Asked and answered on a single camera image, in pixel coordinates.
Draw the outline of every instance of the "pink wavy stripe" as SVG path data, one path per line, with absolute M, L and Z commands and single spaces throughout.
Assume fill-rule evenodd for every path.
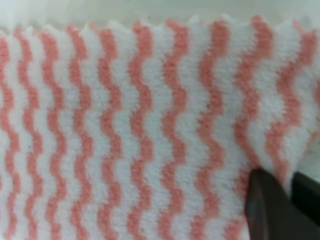
M 234 136 L 237 144 L 244 151 L 250 169 L 261 165 L 260 159 L 256 154 L 248 137 L 250 122 L 258 117 L 260 96 L 256 90 L 253 81 L 255 71 L 263 59 L 270 58 L 273 54 L 274 33 L 267 23 L 260 16 L 252 18 L 252 27 L 255 31 L 255 49 L 249 50 L 241 56 L 241 63 L 238 66 L 238 72 L 234 76 L 235 86 L 242 92 L 242 110 L 241 116 L 236 119 L 233 126 Z M 240 198 L 244 198 L 248 186 L 249 172 L 241 169 L 239 175 L 234 181 L 234 190 Z M 226 240 L 239 239 L 243 221 L 231 219 L 224 230 Z
M 61 176 L 60 165 L 66 154 L 67 143 L 64 133 L 59 127 L 59 112 L 64 109 L 64 92 L 57 84 L 54 73 L 54 62 L 59 58 L 57 42 L 53 36 L 45 32 L 40 35 L 40 39 L 45 53 L 45 61 L 42 63 L 43 79 L 51 88 L 54 99 L 54 107 L 48 111 L 47 122 L 56 142 L 55 152 L 50 157 L 50 173 L 55 178 L 56 192 L 48 201 L 45 218 L 50 223 L 50 238 L 59 240 L 61 239 L 61 225 L 55 221 L 55 215 L 59 202 L 66 197 L 66 179 Z
M 10 125 L 9 113 L 14 108 L 14 96 L 10 87 L 6 83 L 5 67 L 10 61 L 9 47 L 5 39 L 0 38 L 0 88 L 3 94 L 3 108 L 0 111 L 1 128 L 6 131 L 9 138 L 9 149 L 5 152 L 5 170 L 12 177 L 12 191 L 10 192 L 6 208 L 9 213 L 9 224 L 3 235 L 4 239 L 10 240 L 15 234 L 17 226 L 17 216 L 14 212 L 16 196 L 20 193 L 20 176 L 15 170 L 15 154 L 20 150 L 19 136 Z
M 209 104 L 199 120 L 197 133 L 209 148 L 208 164 L 200 168 L 195 186 L 203 195 L 204 210 L 197 214 L 191 223 L 190 237 L 195 240 L 205 239 L 206 223 L 219 214 L 219 196 L 212 192 L 211 176 L 224 164 L 224 149 L 212 137 L 214 122 L 223 113 L 222 93 L 215 85 L 214 66 L 219 58 L 226 55 L 229 43 L 229 30 L 223 21 L 216 21 L 211 26 L 211 46 L 204 52 L 199 63 L 199 80 L 209 93 Z
M 110 64 L 117 58 L 117 45 L 111 30 L 98 31 L 100 42 L 105 56 L 99 60 L 98 71 L 101 84 L 109 94 L 108 110 L 104 111 L 100 118 L 101 131 L 110 139 L 110 154 L 105 157 L 102 164 L 102 175 L 105 183 L 108 185 L 108 200 L 98 211 L 97 222 L 100 230 L 106 240 L 117 240 L 118 234 L 113 229 L 111 223 L 111 214 L 115 207 L 121 203 L 122 192 L 119 182 L 115 180 L 114 167 L 123 153 L 121 138 L 116 134 L 113 126 L 114 116 L 122 108 L 121 91 L 113 82 Z
M 28 238 L 38 239 L 37 235 L 37 221 L 33 216 L 33 209 L 37 198 L 42 195 L 43 179 L 37 172 L 37 159 L 43 151 L 42 137 L 35 130 L 34 114 L 35 110 L 39 108 L 38 92 L 34 86 L 31 85 L 28 76 L 28 66 L 32 61 L 32 53 L 28 40 L 22 35 L 20 30 L 14 33 L 14 36 L 19 40 L 23 59 L 18 64 L 18 74 L 21 84 L 25 87 L 28 96 L 28 107 L 23 113 L 23 124 L 26 130 L 32 136 L 32 151 L 27 155 L 27 171 L 30 174 L 33 182 L 33 192 L 28 196 L 24 208 L 24 214 L 28 219 Z
M 134 159 L 131 166 L 131 179 L 139 190 L 139 200 L 131 209 L 127 219 L 127 229 L 136 240 L 144 240 L 146 237 L 140 229 L 140 220 L 143 211 L 150 208 L 151 188 L 145 183 L 145 165 L 153 159 L 153 143 L 144 129 L 144 119 L 152 108 L 152 93 L 143 79 L 143 63 L 152 55 L 153 36 L 148 27 L 139 22 L 133 26 L 137 38 L 138 52 L 128 65 L 131 83 L 135 85 L 139 94 L 139 108 L 130 118 L 130 127 L 133 135 L 138 139 L 140 150 L 139 157 Z
M 282 147 L 285 135 L 301 121 L 301 102 L 296 96 L 294 82 L 302 67 L 312 64 L 317 50 L 317 35 L 315 31 L 302 33 L 300 51 L 295 61 L 289 61 L 278 72 L 276 89 L 284 101 L 284 113 L 281 120 L 271 124 L 266 132 L 266 152 L 273 160 L 278 179 L 284 183 L 289 169 L 289 161 L 282 157 Z
M 82 153 L 76 156 L 74 163 L 75 177 L 81 183 L 81 192 L 77 201 L 72 206 L 70 222 L 76 228 L 76 237 L 78 240 L 87 240 L 88 232 L 82 224 L 82 212 L 84 207 L 90 203 L 92 198 L 92 186 L 86 177 L 86 164 L 93 155 L 93 139 L 86 131 L 84 126 L 85 114 L 91 108 L 91 90 L 90 87 L 82 82 L 80 61 L 87 58 L 86 45 L 79 32 L 69 26 L 66 30 L 70 35 L 76 55 L 69 65 L 69 73 L 71 82 L 79 89 L 80 108 L 74 111 L 73 130 L 81 138 Z
M 158 219 L 158 231 L 161 238 L 173 240 L 171 232 L 172 221 L 176 214 L 183 211 L 183 191 L 176 186 L 176 170 L 179 165 L 186 162 L 185 143 L 176 134 L 176 123 L 179 114 L 185 111 L 187 93 L 179 84 L 178 63 L 188 53 L 189 34 L 188 28 L 180 26 L 172 20 L 167 21 L 167 26 L 174 32 L 174 45 L 172 53 L 165 56 L 163 64 L 164 82 L 172 89 L 173 103 L 162 119 L 162 131 L 172 144 L 173 161 L 164 166 L 162 170 L 162 184 L 168 189 L 170 203 L 168 209 Z
M 251 168 L 256 168 L 261 163 L 248 136 L 249 124 L 257 118 L 260 102 L 259 92 L 254 86 L 253 78 L 261 60 L 269 58 L 273 54 L 274 33 L 259 16 L 252 19 L 252 26 L 256 38 L 255 49 L 241 56 L 238 72 L 234 76 L 234 84 L 241 90 L 243 101 L 241 116 L 233 127 L 236 142 L 243 149 Z

